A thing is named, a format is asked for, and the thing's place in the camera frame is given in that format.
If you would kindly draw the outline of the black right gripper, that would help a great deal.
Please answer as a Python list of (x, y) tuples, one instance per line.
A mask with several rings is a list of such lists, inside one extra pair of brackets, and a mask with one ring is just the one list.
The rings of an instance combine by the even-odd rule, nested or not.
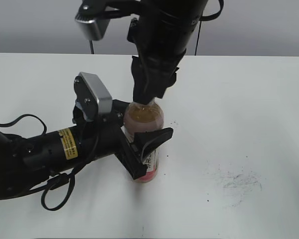
[(149, 104), (162, 99), (176, 82), (177, 66), (186, 52), (187, 18), (179, 14), (134, 17), (127, 40), (138, 55), (132, 56), (133, 101)]

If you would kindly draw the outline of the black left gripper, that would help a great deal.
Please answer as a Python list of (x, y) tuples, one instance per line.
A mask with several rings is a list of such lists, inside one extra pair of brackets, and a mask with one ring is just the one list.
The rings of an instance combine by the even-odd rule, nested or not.
[(147, 169), (142, 162), (158, 147), (172, 138), (173, 129), (163, 128), (150, 132), (137, 132), (134, 135), (134, 146), (131, 146), (123, 133), (123, 118), (129, 102), (112, 101), (112, 111), (98, 116), (93, 122), (87, 122), (83, 113), (75, 106), (73, 122), (79, 132), (79, 142), (85, 153), (83, 162), (74, 167), (74, 174), (87, 164), (108, 155), (115, 155), (133, 179), (146, 175)]

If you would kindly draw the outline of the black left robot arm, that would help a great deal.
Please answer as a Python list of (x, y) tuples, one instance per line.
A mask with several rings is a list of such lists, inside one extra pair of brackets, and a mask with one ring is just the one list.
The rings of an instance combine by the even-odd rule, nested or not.
[(144, 159), (171, 139), (173, 129), (138, 132), (129, 141), (122, 130), (127, 105), (114, 100), (109, 113), (91, 121), (75, 107), (74, 126), (31, 138), (0, 132), (0, 200), (56, 189), (72, 181), (66, 170), (79, 172), (108, 155), (115, 155), (133, 179), (145, 176)]

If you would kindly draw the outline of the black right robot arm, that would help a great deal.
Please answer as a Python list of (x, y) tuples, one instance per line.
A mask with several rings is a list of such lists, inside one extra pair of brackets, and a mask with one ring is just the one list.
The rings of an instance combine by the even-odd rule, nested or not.
[(127, 40), (136, 46), (131, 72), (133, 101), (162, 98), (176, 82), (178, 65), (207, 5), (205, 0), (143, 0), (146, 13), (133, 19)]

